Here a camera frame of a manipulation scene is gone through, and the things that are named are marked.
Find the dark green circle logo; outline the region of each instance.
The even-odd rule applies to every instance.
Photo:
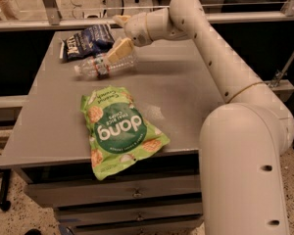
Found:
[[[147,127],[135,108],[127,103],[116,103],[103,112],[95,123],[94,132],[104,150],[114,154],[126,153],[144,140]]]

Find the desk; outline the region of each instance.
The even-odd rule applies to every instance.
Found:
[[[63,64],[56,32],[0,158],[17,172],[25,192],[53,208],[75,234],[141,234],[198,227],[203,221],[198,137],[204,118],[223,104],[192,41],[158,41],[137,49],[138,66],[105,80]],[[115,39],[121,29],[112,31]],[[108,85],[124,86],[136,108],[171,139],[150,159],[98,181],[90,166],[80,98]]]

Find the drawer knob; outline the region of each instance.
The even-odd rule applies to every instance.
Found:
[[[133,196],[133,198],[138,199],[138,198],[141,198],[141,196],[143,196],[143,195],[142,195],[142,193],[139,192],[138,189],[136,189],[132,196]]]
[[[141,222],[144,221],[144,217],[141,216],[141,214],[138,215],[138,217],[136,218],[137,222]]]

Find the dark blue snack bag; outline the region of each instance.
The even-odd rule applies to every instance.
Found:
[[[107,24],[96,24],[88,27],[66,40],[63,40],[62,59],[66,62],[96,56],[108,52],[114,45]]]

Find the clear water bottle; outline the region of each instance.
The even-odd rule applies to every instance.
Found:
[[[137,58],[134,53],[118,60],[117,62],[107,65],[104,62],[105,54],[96,57],[88,57],[80,62],[74,69],[76,73],[87,78],[103,78],[115,71],[132,69],[137,64]]]

